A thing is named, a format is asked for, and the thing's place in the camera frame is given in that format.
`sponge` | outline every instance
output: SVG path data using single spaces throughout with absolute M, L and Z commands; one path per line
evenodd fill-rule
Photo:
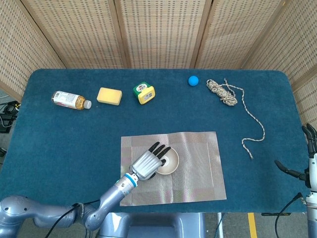
M 97 101 L 100 103 L 108 103 L 118 106 L 120 104 L 121 97 L 122 92 L 120 90 L 100 88 Z

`robotic hand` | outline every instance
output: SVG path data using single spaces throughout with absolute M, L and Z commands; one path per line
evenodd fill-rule
M 302 130 L 308 141 L 309 156 L 309 166 L 304 170 L 304 173 L 289 170 L 278 160 L 275 160 L 275 163 L 284 173 L 305 181 L 306 187 L 311 190 L 311 193 L 306 197 L 306 201 L 302 200 L 307 207 L 308 237 L 317 238 L 317 131 L 310 124 L 302 126 Z
M 74 206 L 43 205 L 20 195 L 5 198 L 0 202 L 0 237 L 17 237 L 19 229 L 27 218 L 33 218 L 35 225 L 42 228 L 52 227 L 60 219 L 56 227 L 70 227 L 78 221 L 90 231 L 98 229 L 111 209 L 137 187 L 139 180 L 146 181 L 153 178 L 157 169 L 165 164 L 165 160 L 161 158 L 170 147 L 161 152 L 165 145 L 156 149 L 158 145 L 159 142 L 155 143 L 141 155 L 131 165 L 130 173 L 126 173 L 101 196 L 98 209 L 83 203 Z

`woven panel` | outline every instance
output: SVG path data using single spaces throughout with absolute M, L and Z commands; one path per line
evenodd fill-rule
M 299 88 L 294 96 L 302 122 L 317 128 L 317 75 Z
M 317 1 L 289 1 L 245 68 L 278 69 L 295 83 L 317 64 Z
M 189 68 L 204 0 L 121 0 L 133 68 Z
M 108 1 L 23 2 L 67 67 L 123 67 Z
M 214 0 L 198 68 L 239 68 L 277 8 L 277 0 Z
M 45 37 L 13 0 L 0 1 L 0 81 L 21 100 L 31 73 L 64 67 Z

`blue ball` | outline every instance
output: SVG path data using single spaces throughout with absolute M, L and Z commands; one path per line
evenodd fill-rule
M 188 78 L 188 84 L 190 86 L 196 86 L 198 83 L 199 83 L 199 79 L 197 76 L 193 75 Z

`rope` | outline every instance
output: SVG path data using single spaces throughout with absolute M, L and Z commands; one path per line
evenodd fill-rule
M 249 153 L 250 155 L 250 158 L 253 159 L 253 156 L 250 152 L 250 150 L 245 146 L 244 142 L 246 140 L 250 140 L 250 141 L 255 141 L 255 142 L 259 142 L 259 141 L 263 141 L 265 139 L 265 129 L 262 125 L 262 123 L 254 116 L 251 114 L 251 112 L 248 111 L 247 109 L 247 106 L 244 102 L 244 90 L 242 88 L 239 88 L 239 87 L 236 87 L 236 86 L 233 86 L 233 85 L 230 85 L 228 84 L 227 80 L 224 79 L 224 84 L 217 84 L 215 81 L 209 79 L 207 80 L 207 87 L 213 92 L 213 93 L 216 93 L 219 97 L 220 97 L 220 100 L 229 105 L 229 106 L 234 106 L 238 103 L 237 99 L 235 98 L 235 93 L 234 91 L 230 88 L 235 88 L 235 89 L 239 89 L 242 91 L 242 104 L 244 106 L 244 109 L 246 110 L 247 114 L 250 115 L 250 117 L 252 117 L 262 128 L 262 132 L 263 132 L 263 136 L 261 139 L 257 140 L 257 139 L 252 139 L 252 138 L 243 138 L 242 141 L 241 141 L 241 144 L 243 146 L 243 148 Z M 227 86 L 227 88 L 229 89 L 229 91 L 231 92 L 228 92 L 226 91 L 224 88 L 222 88 L 222 86 Z

